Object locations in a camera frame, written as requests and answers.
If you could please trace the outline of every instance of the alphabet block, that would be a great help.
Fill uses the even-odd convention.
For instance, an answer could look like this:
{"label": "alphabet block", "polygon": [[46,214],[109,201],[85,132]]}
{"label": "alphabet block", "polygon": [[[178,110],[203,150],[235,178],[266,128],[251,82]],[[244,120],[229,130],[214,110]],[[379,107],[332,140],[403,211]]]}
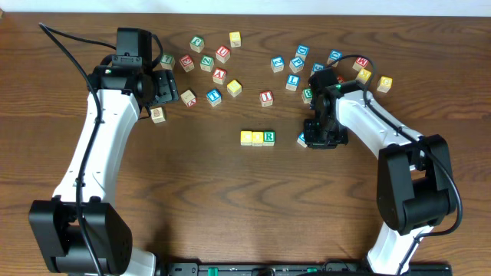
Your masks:
{"label": "alphabet block", "polygon": [[271,91],[264,91],[259,94],[259,100],[261,101],[262,107],[269,107],[273,105],[273,93]]}
{"label": "alphabet block", "polygon": [[201,51],[205,47],[205,40],[200,38],[199,36],[195,36],[193,39],[191,39],[191,42],[189,44],[191,45],[191,49],[197,51],[198,53],[201,53]]}
{"label": "alphabet block", "polygon": [[174,65],[176,65],[176,60],[170,54],[164,54],[160,60],[160,65],[162,65],[163,69],[172,70],[174,69]]}
{"label": "alphabet block", "polygon": [[216,59],[221,61],[222,63],[226,63],[230,58],[230,50],[225,46],[220,46],[218,50],[216,50]]}
{"label": "alphabet block", "polygon": [[201,58],[201,62],[199,63],[201,70],[211,72],[213,69],[213,65],[215,62],[213,61],[213,57],[203,55],[203,58]]}
{"label": "alphabet block", "polygon": [[[332,50],[331,54],[329,55],[328,64],[330,64],[331,62],[337,60],[338,58],[340,58],[342,56],[343,56],[343,53],[341,53],[340,51]],[[336,62],[335,64],[332,65],[332,67],[336,67],[336,66],[338,66],[338,62]]]}
{"label": "alphabet block", "polygon": [[304,60],[302,60],[300,57],[294,57],[290,61],[290,69],[292,69],[293,73],[298,73],[304,68]]}
{"label": "alphabet block", "polygon": [[179,62],[186,73],[194,69],[193,59],[188,54],[182,57]]}
{"label": "alphabet block", "polygon": [[274,57],[271,59],[271,69],[273,69],[273,73],[283,71],[285,67],[285,62],[283,61],[283,57]]}
{"label": "alphabet block", "polygon": [[240,39],[240,31],[234,31],[230,33],[230,47],[242,46],[242,40]]}
{"label": "alphabet block", "polygon": [[227,76],[227,72],[223,69],[216,68],[215,73],[213,73],[213,82],[217,84],[223,84]]}

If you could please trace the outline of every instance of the brown table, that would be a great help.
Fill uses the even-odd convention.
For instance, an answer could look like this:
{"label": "brown table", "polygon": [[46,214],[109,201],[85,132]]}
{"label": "brown table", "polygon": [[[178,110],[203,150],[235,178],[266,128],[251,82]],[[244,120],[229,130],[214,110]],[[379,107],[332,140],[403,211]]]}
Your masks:
{"label": "brown table", "polygon": [[[70,61],[38,22],[85,38],[115,43],[120,26],[159,35],[166,52],[190,54],[196,68],[174,73],[181,92],[194,89],[198,104],[166,106],[168,121],[138,122],[127,141],[117,190],[117,211],[134,244],[204,262],[324,261],[363,258],[377,238],[377,160],[350,133],[335,150],[296,143],[312,116],[299,92],[287,94],[289,69],[273,74],[270,59],[289,62],[298,44],[311,47],[302,83],[315,61],[335,48],[366,54],[394,85],[378,101],[425,135],[450,145],[453,174],[464,204],[454,235],[425,239],[415,261],[448,261],[455,275],[491,274],[491,19],[248,15],[10,14],[0,23],[0,274],[47,274],[28,224],[34,199],[49,199],[77,145],[87,90]],[[201,71],[201,54],[189,40],[206,40],[203,54],[228,44],[228,80],[243,92],[212,108],[206,92],[216,85]],[[107,48],[62,39],[87,72]],[[338,66],[355,76],[352,61]],[[275,102],[263,108],[259,92]],[[274,147],[244,147],[242,129],[273,129]],[[455,215],[437,229],[449,227]]]}

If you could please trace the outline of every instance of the yellow block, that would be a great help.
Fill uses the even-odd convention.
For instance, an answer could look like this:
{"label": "yellow block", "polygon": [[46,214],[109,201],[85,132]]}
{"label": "yellow block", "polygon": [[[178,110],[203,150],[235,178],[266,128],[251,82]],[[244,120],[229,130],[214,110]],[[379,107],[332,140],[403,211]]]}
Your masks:
{"label": "yellow block", "polygon": [[356,76],[356,80],[360,81],[362,84],[366,84],[370,76],[371,76],[371,72],[363,68],[360,70],[360,73],[358,73],[358,76]]}
{"label": "yellow block", "polygon": [[252,133],[252,145],[253,146],[262,146],[264,142],[264,133],[262,131],[255,131]]}
{"label": "yellow block", "polygon": [[241,131],[240,132],[240,144],[243,146],[252,145],[252,131]]}
{"label": "yellow block", "polygon": [[377,84],[377,91],[387,93],[392,87],[392,79],[390,77],[382,76]]}

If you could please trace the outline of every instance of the wooden block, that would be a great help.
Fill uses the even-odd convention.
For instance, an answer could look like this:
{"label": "wooden block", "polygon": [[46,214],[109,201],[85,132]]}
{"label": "wooden block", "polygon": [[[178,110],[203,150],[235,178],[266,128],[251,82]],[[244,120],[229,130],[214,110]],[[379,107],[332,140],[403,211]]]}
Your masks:
{"label": "wooden block", "polygon": [[216,59],[226,63],[228,59],[230,58],[230,50],[227,49],[225,46],[220,46],[218,50],[216,50]]}
{"label": "wooden block", "polygon": [[213,82],[217,84],[223,84],[227,77],[227,72],[223,69],[216,68],[215,73],[213,73]]}
{"label": "wooden block", "polygon": [[262,131],[253,131],[252,132],[252,145],[253,146],[262,146],[264,142],[264,133]]}
{"label": "wooden block", "polygon": [[206,94],[206,99],[208,99],[209,104],[214,107],[222,102],[222,94],[217,89],[213,89]]}
{"label": "wooden block", "polygon": [[199,36],[195,36],[193,39],[191,39],[189,45],[191,45],[191,49],[197,51],[198,53],[201,53],[201,51],[205,47],[205,40],[200,38]]}
{"label": "wooden block", "polygon": [[285,67],[285,62],[283,61],[283,57],[274,57],[271,59],[271,69],[273,69],[273,73],[283,71]]}
{"label": "wooden block", "polygon": [[274,146],[275,145],[275,139],[276,139],[276,134],[274,131],[265,131],[262,145],[263,146]]}
{"label": "wooden block", "polygon": [[298,73],[304,68],[304,60],[302,60],[300,57],[294,57],[290,61],[290,69],[292,69],[293,73]]}
{"label": "wooden block", "polygon": [[286,80],[286,89],[296,91],[298,84],[300,84],[300,77],[290,74]]}
{"label": "wooden block", "polygon": [[252,131],[240,132],[240,144],[243,146],[252,146]]}
{"label": "wooden block", "polygon": [[163,69],[172,70],[174,65],[176,65],[176,60],[170,54],[164,54],[162,55],[162,60],[160,60],[160,65],[162,65]]}
{"label": "wooden block", "polygon": [[365,68],[362,68],[358,73],[358,76],[356,76],[356,80],[360,81],[362,84],[366,84],[370,76],[371,72]]}
{"label": "wooden block", "polygon": [[377,91],[387,93],[392,87],[392,79],[382,76],[377,84]]}
{"label": "wooden block", "polygon": [[179,62],[186,73],[194,69],[193,59],[188,54],[182,57]]}
{"label": "wooden block", "polygon": [[364,59],[364,58],[357,58],[356,61],[354,62],[353,64],[353,69],[355,69],[356,71],[359,71],[365,67],[367,67],[368,65],[368,60]]}
{"label": "wooden block", "polygon": [[152,114],[152,121],[154,123],[160,123],[166,121],[166,115],[162,110],[162,107],[154,108],[150,111]]}
{"label": "wooden block", "polygon": [[273,105],[273,93],[271,91],[264,91],[259,93],[259,100],[261,101],[262,107],[269,107]]}
{"label": "wooden block", "polygon": [[232,80],[230,81],[229,84],[227,84],[227,91],[232,95],[232,97],[236,97],[237,95],[242,92],[242,85],[237,80]]}
{"label": "wooden block", "polygon": [[[328,58],[328,64],[330,64],[331,62],[337,60],[338,58],[340,58],[342,56],[343,56],[343,53],[341,53],[340,51],[332,50],[331,54],[329,55],[329,58]],[[336,66],[338,66],[338,62],[336,62],[335,64],[332,65],[332,67],[336,67]]]}
{"label": "wooden block", "polygon": [[305,88],[302,91],[302,99],[304,101],[304,104],[309,104],[312,101],[312,89]]}
{"label": "wooden block", "polygon": [[303,147],[307,147],[307,144],[305,143],[304,133],[300,133],[300,136],[297,139],[297,143],[299,143]]}
{"label": "wooden block", "polygon": [[310,50],[309,47],[300,44],[297,48],[297,53],[295,54],[295,56],[302,58],[302,60],[305,61],[309,50]]}
{"label": "wooden block", "polygon": [[196,96],[194,96],[193,92],[191,90],[187,90],[186,92],[181,94],[181,99],[187,105],[188,107],[191,107],[192,105],[196,104],[197,99]]}
{"label": "wooden block", "polygon": [[325,69],[325,66],[323,64],[320,64],[320,63],[314,63],[314,66],[312,67],[312,72],[310,72],[310,75],[312,76],[315,72],[317,71],[320,71],[320,70],[324,70]]}
{"label": "wooden block", "polygon": [[233,31],[230,33],[230,47],[242,46],[242,40],[240,39],[240,31]]}
{"label": "wooden block", "polygon": [[201,62],[199,63],[201,70],[211,72],[213,69],[213,65],[215,62],[213,61],[213,57],[203,55]]}

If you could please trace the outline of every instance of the black cable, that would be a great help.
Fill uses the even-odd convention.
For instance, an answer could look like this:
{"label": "black cable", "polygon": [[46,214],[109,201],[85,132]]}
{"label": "black cable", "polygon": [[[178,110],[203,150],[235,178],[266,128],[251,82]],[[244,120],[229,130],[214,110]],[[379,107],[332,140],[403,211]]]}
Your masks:
{"label": "black cable", "polygon": [[370,87],[370,84],[371,84],[372,80],[374,79],[375,74],[377,73],[377,67],[375,66],[375,63],[370,58],[365,57],[365,56],[360,55],[360,54],[349,54],[349,55],[346,55],[344,57],[340,57],[339,59],[331,62],[328,65],[328,67],[331,67],[336,62],[344,60],[345,58],[355,58],[355,57],[366,59],[368,62],[370,62],[371,66],[373,68],[373,72],[372,72],[371,76],[368,78],[368,81],[364,85],[364,88],[363,88],[363,101],[364,101],[365,105],[375,115],[377,115],[381,120],[383,120],[388,126],[392,127],[396,131],[396,133],[400,134],[402,137],[411,141],[411,143],[413,145],[415,145],[415,147],[417,147],[419,150],[421,150],[425,154],[425,156],[427,156],[437,166],[437,168],[441,170],[441,172],[445,175],[445,177],[449,180],[450,186],[452,187],[452,190],[453,190],[453,192],[455,192],[455,195],[456,195],[457,217],[456,217],[456,220],[453,223],[453,225],[450,228],[448,228],[447,230],[443,230],[440,232],[420,233],[420,234],[416,235],[416,237],[414,237],[413,243],[410,246],[410,249],[406,252],[402,262],[399,264],[399,268],[397,269],[397,275],[399,275],[402,272],[402,268],[404,267],[404,264],[406,264],[407,260],[409,260],[410,255],[412,254],[414,248],[416,247],[416,244],[419,244],[420,240],[422,238],[448,235],[448,234],[455,232],[455,230],[457,230],[459,228],[460,223],[462,222],[462,217],[463,217],[462,199],[460,198],[459,190],[458,190],[455,182],[453,181],[452,176],[450,175],[448,170],[445,168],[445,166],[441,163],[441,161],[435,155],[433,155],[431,152],[429,152],[426,147],[421,145],[419,143],[419,141],[415,140],[413,137],[411,137],[410,135],[405,133],[402,130],[402,126],[396,126],[389,119],[387,119],[384,115],[380,114],[378,112],[378,110],[376,110],[371,105],[371,101],[369,99],[367,99],[367,90]]}
{"label": "black cable", "polygon": [[90,239],[90,237],[89,237],[89,235],[87,233],[87,226],[85,225],[85,218],[82,215],[82,204],[81,204],[81,201],[82,201],[82,198],[81,198],[82,197],[81,190],[82,190],[82,185],[83,185],[83,182],[84,182],[85,167],[87,165],[87,161],[88,161],[89,155],[91,154],[91,149],[92,149],[92,146],[94,145],[94,141],[95,141],[95,137],[97,135],[97,131],[99,130],[99,126],[101,124],[101,118],[102,118],[101,102],[99,101],[99,98],[97,97],[97,94],[95,93],[94,88],[92,87],[92,84],[89,81],[88,76],[85,73],[85,71],[82,68],[82,66],[80,66],[80,64],[77,62],[77,60],[75,60],[74,56],[70,54],[70,52],[67,50],[67,48],[65,48],[63,46],[63,44],[60,43],[60,41],[58,41],[58,39],[56,39],[53,36],[53,34],[51,33],[51,31],[54,32],[55,34],[62,35],[64,37],[66,37],[66,38],[72,38],[72,39],[75,39],[77,41],[83,41],[83,42],[87,42],[87,43],[99,44],[99,45],[104,45],[104,46],[108,46],[109,44],[105,44],[105,43],[102,43],[102,42],[94,43],[96,41],[88,41],[88,40],[85,40],[83,38],[76,38],[76,37],[73,37],[73,36],[71,36],[69,34],[64,34],[64,33],[60,32],[60,31],[55,31],[52,28],[49,28],[49,27],[45,26],[42,23],[39,23],[39,27],[60,48],[60,50],[63,51],[63,53],[70,59],[70,61],[78,69],[78,71],[80,72],[80,74],[82,75],[82,77],[85,79],[85,82],[87,83],[87,86],[89,88],[89,91],[91,92],[92,96],[94,97],[94,102],[95,102],[95,106],[96,106],[96,109],[97,109],[97,116],[96,116],[96,119],[94,121],[94,129],[92,130],[92,134],[91,134],[91,137],[90,137],[90,139],[88,141],[87,148],[86,148],[85,153],[84,153],[84,157],[82,158],[80,169],[78,171],[78,177],[75,179],[75,182],[77,183],[77,186],[76,186],[76,203],[75,203],[75,205],[76,205],[76,209],[77,209],[78,224],[79,224],[80,229],[81,229],[81,234],[82,234],[82,238],[84,239],[84,243],[87,246],[87,249],[89,251],[89,254],[91,255],[92,261],[94,262],[94,266],[96,268],[97,274],[99,276],[104,276],[104,274],[102,273],[101,264],[99,263],[99,259],[97,258],[97,255],[96,255],[96,252],[94,250],[94,247],[92,246],[91,239]]}

